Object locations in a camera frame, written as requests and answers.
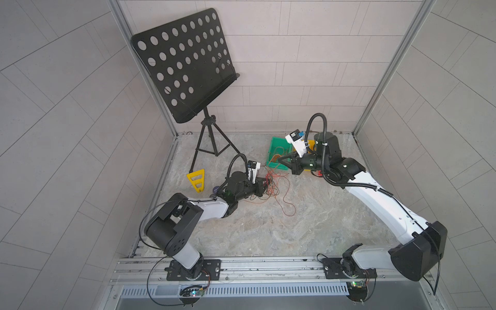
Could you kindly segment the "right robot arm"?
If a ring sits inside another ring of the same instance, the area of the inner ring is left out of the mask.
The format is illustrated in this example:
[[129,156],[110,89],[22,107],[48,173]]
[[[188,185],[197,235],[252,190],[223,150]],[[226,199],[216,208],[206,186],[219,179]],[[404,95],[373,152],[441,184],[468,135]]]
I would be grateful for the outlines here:
[[441,270],[447,241],[447,228],[429,222],[402,204],[385,190],[354,158],[342,156],[337,137],[323,130],[315,134],[314,147],[308,145],[310,130],[295,130],[285,139],[293,152],[280,156],[278,162],[299,175],[304,170],[319,171],[324,180],[358,198],[394,234],[399,245],[366,246],[355,244],[342,255],[341,269],[349,278],[357,278],[370,269],[392,269],[408,280],[418,282],[433,267]]

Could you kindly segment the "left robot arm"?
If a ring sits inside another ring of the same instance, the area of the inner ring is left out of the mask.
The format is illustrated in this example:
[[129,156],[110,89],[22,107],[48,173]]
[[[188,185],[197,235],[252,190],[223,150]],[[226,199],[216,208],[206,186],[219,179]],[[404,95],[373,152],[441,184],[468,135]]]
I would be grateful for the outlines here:
[[228,166],[225,181],[206,200],[174,194],[147,222],[144,233],[166,256],[173,258],[181,277],[196,280],[205,273],[204,256],[189,242],[199,222],[232,215],[238,203],[261,197],[271,181],[258,176],[261,163],[237,154]]

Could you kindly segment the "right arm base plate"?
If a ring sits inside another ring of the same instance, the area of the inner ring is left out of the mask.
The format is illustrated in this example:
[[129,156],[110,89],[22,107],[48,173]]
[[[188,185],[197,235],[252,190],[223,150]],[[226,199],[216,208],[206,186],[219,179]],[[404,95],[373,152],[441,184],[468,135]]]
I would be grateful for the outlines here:
[[344,258],[321,258],[319,262],[324,268],[325,278],[333,279],[361,279],[371,280],[377,278],[375,269],[361,269],[355,263],[347,262]]

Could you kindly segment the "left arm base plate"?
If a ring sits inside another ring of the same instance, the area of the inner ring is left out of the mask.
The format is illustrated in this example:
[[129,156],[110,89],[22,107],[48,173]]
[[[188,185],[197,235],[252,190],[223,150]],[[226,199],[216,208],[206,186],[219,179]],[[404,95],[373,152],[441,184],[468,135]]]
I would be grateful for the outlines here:
[[167,281],[217,281],[221,264],[221,260],[200,258],[191,269],[186,269],[177,260],[172,260],[166,269]]

